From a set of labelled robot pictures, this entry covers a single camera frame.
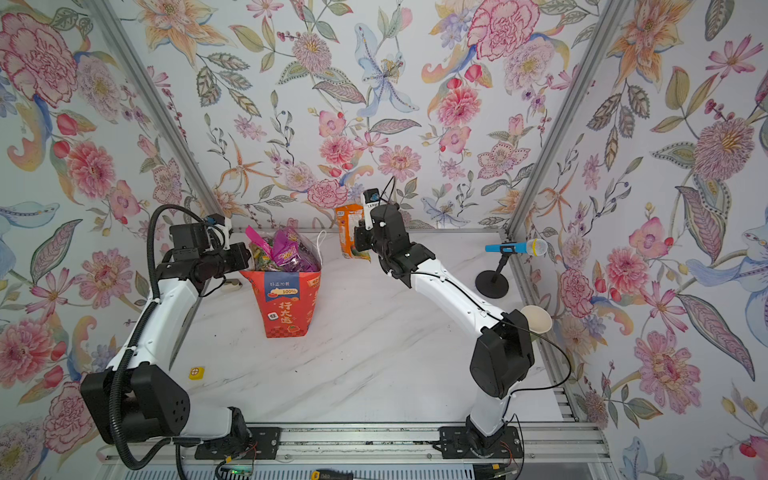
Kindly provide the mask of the orange snack pack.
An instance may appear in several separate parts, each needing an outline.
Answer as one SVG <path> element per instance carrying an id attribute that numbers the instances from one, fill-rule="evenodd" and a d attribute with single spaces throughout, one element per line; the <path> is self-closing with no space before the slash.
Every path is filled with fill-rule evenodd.
<path id="1" fill-rule="evenodd" d="M 370 261 L 367 251 L 360 252 L 355 247 L 354 229 L 363 219 L 363 207 L 359 204 L 348 204 L 336 207 L 335 214 L 342 256 L 345 259 Z"/>

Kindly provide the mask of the large pink candy bag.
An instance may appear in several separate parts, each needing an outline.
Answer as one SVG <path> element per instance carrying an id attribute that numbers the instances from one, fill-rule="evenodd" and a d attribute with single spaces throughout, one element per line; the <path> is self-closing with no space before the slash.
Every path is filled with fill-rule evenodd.
<path id="1" fill-rule="evenodd" d="M 254 261 L 254 270 L 280 272 L 281 268 L 272 258 L 270 244 L 251 226 L 248 226 L 245 229 L 245 235 L 249 240 L 249 249 Z"/>

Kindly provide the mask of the magenta grape snack bag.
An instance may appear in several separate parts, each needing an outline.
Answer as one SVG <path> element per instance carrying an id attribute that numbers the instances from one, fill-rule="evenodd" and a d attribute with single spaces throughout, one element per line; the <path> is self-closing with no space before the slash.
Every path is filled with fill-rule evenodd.
<path id="1" fill-rule="evenodd" d="M 319 272 L 320 260 L 314 250 L 294 228 L 286 226 L 279 229 L 274 238 L 270 253 L 272 261 L 285 272 Z"/>

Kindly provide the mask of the red white paper bag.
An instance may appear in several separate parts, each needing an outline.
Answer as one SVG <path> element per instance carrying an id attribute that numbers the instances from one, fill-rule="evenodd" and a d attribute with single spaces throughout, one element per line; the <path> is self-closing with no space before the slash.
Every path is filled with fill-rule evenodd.
<path id="1" fill-rule="evenodd" d="M 275 234 L 260 235 L 272 247 Z M 322 270 L 318 245 L 302 236 L 320 260 Z M 314 273 L 255 271 L 253 261 L 251 268 L 241 272 L 252 288 L 268 338 L 303 337 L 308 333 L 319 296 L 321 270 Z"/>

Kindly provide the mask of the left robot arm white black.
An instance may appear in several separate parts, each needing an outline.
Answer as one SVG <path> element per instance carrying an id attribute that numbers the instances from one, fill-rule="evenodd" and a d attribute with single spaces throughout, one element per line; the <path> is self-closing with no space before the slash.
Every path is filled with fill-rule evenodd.
<path id="1" fill-rule="evenodd" d="M 249 264 L 250 251 L 242 242 L 231 242 L 231 231 L 230 219 L 219 214 L 175 225 L 172 249 L 162 261 L 148 260 L 150 292 L 139 321 L 109 365 L 87 375 L 80 387 L 105 442 L 172 438 L 213 442 L 218 449 L 249 442 L 238 408 L 195 405 L 171 376 L 209 283 Z"/>

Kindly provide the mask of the small yellow square tag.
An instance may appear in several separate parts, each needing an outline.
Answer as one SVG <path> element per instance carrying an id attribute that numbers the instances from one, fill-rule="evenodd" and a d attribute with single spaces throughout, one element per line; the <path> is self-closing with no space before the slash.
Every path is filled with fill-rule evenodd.
<path id="1" fill-rule="evenodd" d="M 200 381 L 204 378 L 204 375 L 205 375 L 204 367 L 193 367 L 189 371 L 188 378 L 193 381 Z"/>

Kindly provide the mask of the blue microphone on stand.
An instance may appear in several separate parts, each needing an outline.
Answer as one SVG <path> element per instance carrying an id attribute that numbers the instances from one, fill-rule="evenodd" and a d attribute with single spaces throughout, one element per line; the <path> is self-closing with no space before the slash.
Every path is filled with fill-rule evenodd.
<path id="1" fill-rule="evenodd" d="M 478 292 L 490 299 L 500 299 L 507 295 L 510 289 L 509 281 L 503 273 L 504 268 L 514 255 L 528 255 L 531 257 L 546 256 L 549 244 L 541 239 L 531 239 L 525 242 L 506 242 L 487 245 L 488 253 L 499 253 L 500 260 L 494 270 L 480 272 L 475 278 L 475 287 Z"/>

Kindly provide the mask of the green paper cup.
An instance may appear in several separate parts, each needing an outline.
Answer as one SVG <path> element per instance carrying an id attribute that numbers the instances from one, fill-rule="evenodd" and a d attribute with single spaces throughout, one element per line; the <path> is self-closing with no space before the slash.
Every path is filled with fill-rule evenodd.
<path id="1" fill-rule="evenodd" d="M 528 329 L 535 334 L 546 334 L 553 327 L 550 314 L 540 306 L 526 305 L 520 309 L 528 322 Z"/>

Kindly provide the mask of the yellow black screwdriver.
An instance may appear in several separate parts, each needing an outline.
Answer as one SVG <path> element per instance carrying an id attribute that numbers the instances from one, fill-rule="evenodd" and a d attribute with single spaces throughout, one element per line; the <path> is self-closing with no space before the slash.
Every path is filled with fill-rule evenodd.
<path id="1" fill-rule="evenodd" d="M 342 472 L 332 469 L 314 470 L 310 475 L 311 480 L 370 480 L 363 478 L 351 472 Z"/>

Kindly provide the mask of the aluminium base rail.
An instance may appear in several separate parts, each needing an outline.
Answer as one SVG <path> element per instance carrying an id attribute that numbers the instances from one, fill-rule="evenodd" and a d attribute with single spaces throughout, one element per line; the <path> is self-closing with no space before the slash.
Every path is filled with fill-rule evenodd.
<path id="1" fill-rule="evenodd" d="M 603 434 L 579 422 L 510 422 L 487 446 L 462 423 L 287 423 L 249 425 L 262 463 L 608 463 Z"/>

